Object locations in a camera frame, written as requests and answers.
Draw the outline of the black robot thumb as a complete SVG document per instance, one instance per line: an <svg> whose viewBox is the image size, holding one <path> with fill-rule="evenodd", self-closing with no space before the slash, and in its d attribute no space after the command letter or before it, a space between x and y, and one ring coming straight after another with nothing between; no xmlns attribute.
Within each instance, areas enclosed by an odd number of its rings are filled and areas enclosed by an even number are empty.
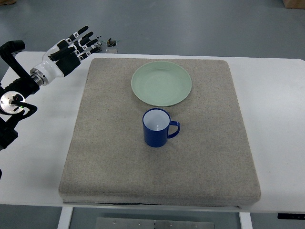
<svg viewBox="0 0 305 229"><path fill-rule="evenodd" d="M68 47L61 49L53 54L50 54L48 57L52 61L58 61L61 58L67 56L70 53L70 49Z"/></svg>

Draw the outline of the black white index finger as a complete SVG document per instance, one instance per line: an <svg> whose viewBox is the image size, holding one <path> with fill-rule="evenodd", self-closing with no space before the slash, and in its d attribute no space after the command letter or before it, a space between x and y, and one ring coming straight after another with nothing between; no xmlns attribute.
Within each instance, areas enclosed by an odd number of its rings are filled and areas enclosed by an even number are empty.
<svg viewBox="0 0 305 229"><path fill-rule="evenodd" d="M82 33L84 33L85 31L88 30L88 26L84 26L81 29L79 29L78 31L74 32L72 35L70 35L67 40L68 41L74 41L76 38L78 38Z"/></svg>

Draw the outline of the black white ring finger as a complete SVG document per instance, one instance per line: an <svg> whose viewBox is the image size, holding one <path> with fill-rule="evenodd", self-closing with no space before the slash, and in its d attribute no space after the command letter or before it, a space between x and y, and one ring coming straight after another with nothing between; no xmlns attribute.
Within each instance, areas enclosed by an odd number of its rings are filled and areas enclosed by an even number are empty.
<svg viewBox="0 0 305 229"><path fill-rule="evenodd" d="M88 48L90 48L92 45L94 45L98 40L94 39L94 40L90 40L86 45L84 46L76 46L77 51L79 52L83 52L85 50L87 50Z"/></svg>

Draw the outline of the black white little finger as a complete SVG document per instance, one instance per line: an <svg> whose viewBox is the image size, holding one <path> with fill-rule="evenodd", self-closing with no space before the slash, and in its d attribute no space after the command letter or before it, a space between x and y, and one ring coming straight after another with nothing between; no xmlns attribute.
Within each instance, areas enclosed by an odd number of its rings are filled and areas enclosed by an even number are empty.
<svg viewBox="0 0 305 229"><path fill-rule="evenodd" d="M101 49L99 47L96 47L96 48L93 48L93 49L91 49L89 51L81 53L77 57L78 57L79 60L85 60L86 58L88 58L93 53L100 52L100 51L101 51Z"/></svg>

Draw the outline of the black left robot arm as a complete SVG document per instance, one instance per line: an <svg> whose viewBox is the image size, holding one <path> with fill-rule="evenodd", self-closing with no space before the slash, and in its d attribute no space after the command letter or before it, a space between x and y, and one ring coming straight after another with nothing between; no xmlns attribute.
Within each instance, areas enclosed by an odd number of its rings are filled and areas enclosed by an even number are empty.
<svg viewBox="0 0 305 229"><path fill-rule="evenodd" d="M0 113L8 115L8 120L0 121L0 148L7 148L17 137L15 130L19 121L30 117L37 107L26 102L26 98L49 85L55 78L72 73L82 61L100 50L98 39L91 39L92 32L85 26L51 47L42 57L41 63L27 72L14 55L25 49L22 40L9 41L0 47L0 56L18 75L5 88L0 89Z"/></svg>

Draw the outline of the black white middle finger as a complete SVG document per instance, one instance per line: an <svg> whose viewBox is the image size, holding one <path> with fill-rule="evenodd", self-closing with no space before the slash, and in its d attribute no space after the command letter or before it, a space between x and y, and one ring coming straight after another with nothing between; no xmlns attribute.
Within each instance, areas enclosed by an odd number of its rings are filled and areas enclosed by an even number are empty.
<svg viewBox="0 0 305 229"><path fill-rule="evenodd" d="M89 32L81 38L77 38L72 44L75 46L84 46L90 41L90 37L93 35L93 32Z"/></svg>

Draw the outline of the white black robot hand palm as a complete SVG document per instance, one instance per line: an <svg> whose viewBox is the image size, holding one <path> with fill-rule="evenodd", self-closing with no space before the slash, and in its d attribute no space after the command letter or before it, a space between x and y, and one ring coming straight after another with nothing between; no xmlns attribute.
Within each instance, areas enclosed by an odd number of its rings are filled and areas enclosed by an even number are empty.
<svg viewBox="0 0 305 229"><path fill-rule="evenodd" d="M48 85L55 78L65 77L81 64L74 50L58 61L49 59L50 54L66 47L69 48L68 40L59 41L43 55L41 63L31 69L31 78L37 85Z"/></svg>

